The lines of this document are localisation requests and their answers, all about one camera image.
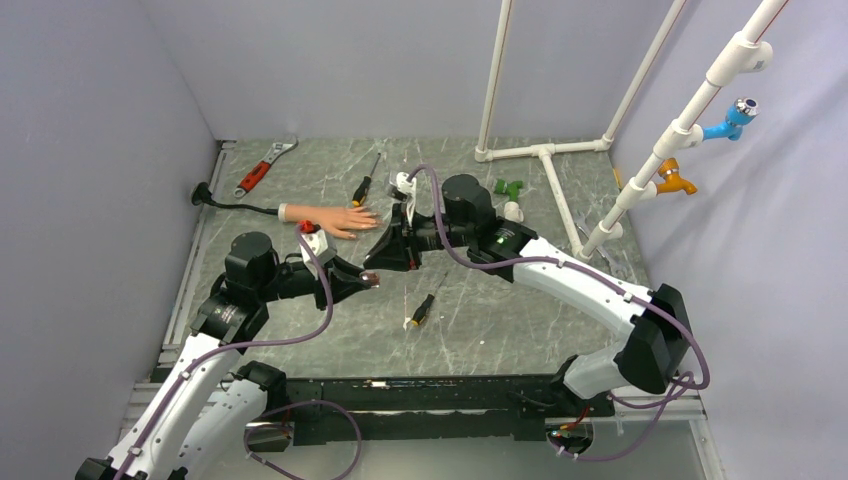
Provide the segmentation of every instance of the adjustable wrench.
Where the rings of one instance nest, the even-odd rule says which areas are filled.
[[[577,225],[577,228],[581,232],[583,232],[583,235],[586,235],[586,238],[589,238],[589,234],[592,233],[592,231],[589,230],[589,226],[586,225],[585,214],[578,212],[576,215],[574,215],[574,224]],[[627,267],[618,263],[614,258],[612,258],[612,255],[609,254],[609,251],[607,251],[607,249],[604,248],[603,245],[598,245],[598,248],[596,248],[596,250],[598,251],[598,254],[601,256],[601,258],[606,260],[609,264],[610,274],[613,277],[621,279],[627,278]]]

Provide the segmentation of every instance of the metal tool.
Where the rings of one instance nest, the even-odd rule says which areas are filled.
[[[271,165],[277,161],[284,153],[293,150],[298,144],[297,137],[292,137],[288,143],[286,142],[274,142],[271,144],[271,148],[268,150],[268,153],[262,157],[262,160],[253,167],[247,175],[244,176],[239,186],[236,187],[236,190],[233,192],[233,195],[236,198],[241,198],[247,195],[248,192],[253,190],[253,187],[262,180],[262,177],[268,173],[268,170],[271,169]]]
[[[592,231],[589,229],[589,226],[586,225],[586,215],[578,212],[577,215],[574,215],[573,217],[574,224],[577,225],[577,229],[583,232],[583,235],[586,235],[586,238],[589,238],[589,234]],[[598,251],[598,254],[609,264],[610,274],[613,277],[621,279],[627,278],[627,267],[612,258],[612,255],[609,254],[609,251],[607,251],[603,245],[598,245],[596,250]]]
[[[421,302],[421,305],[415,309],[415,312],[412,314],[412,318],[409,319],[413,325],[419,326],[424,323],[424,320],[427,320],[427,315],[430,314],[430,307],[433,306],[433,301],[436,299],[436,292],[438,292],[442,284],[445,283],[446,278],[448,278],[448,272],[445,272],[445,276],[442,277],[442,280],[439,281],[438,285],[436,285],[433,293],[427,294],[427,298],[425,298],[424,301]]]
[[[371,187],[371,177],[374,176],[374,171],[377,170],[377,164],[380,163],[380,157],[382,154],[377,152],[377,160],[374,160],[374,166],[371,167],[371,173],[362,178],[362,182],[356,188],[356,191],[353,192],[353,203],[354,207],[361,207],[365,204],[365,199],[368,197],[368,189]]]

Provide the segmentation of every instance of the blue valve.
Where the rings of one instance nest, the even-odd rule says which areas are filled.
[[[727,109],[724,122],[704,129],[704,140],[713,138],[727,138],[733,141],[742,136],[742,126],[748,125],[759,113],[757,101],[753,98],[738,98]]]

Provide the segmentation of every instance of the yellow and black screwdriver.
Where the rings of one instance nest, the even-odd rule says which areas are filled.
[[[430,313],[430,307],[433,306],[433,300],[436,299],[436,292],[438,292],[439,287],[441,287],[442,284],[445,283],[446,278],[448,278],[448,272],[445,272],[445,276],[442,277],[442,280],[439,281],[438,285],[436,285],[436,289],[433,290],[433,293],[427,294],[427,298],[425,298],[424,301],[421,302],[421,305],[419,305],[418,308],[415,309],[415,313],[413,313],[412,318],[409,319],[409,321],[412,322],[413,325],[419,326],[424,323],[424,320],[427,320],[427,315]]]
[[[380,156],[382,154],[377,152],[377,160],[374,160],[374,166],[371,167],[371,173],[362,178],[362,183],[359,184],[359,187],[356,188],[356,191],[353,192],[353,203],[354,207],[361,207],[365,204],[365,198],[368,197],[368,188],[371,187],[371,177],[374,176],[374,170],[377,170],[377,164],[380,163]]]

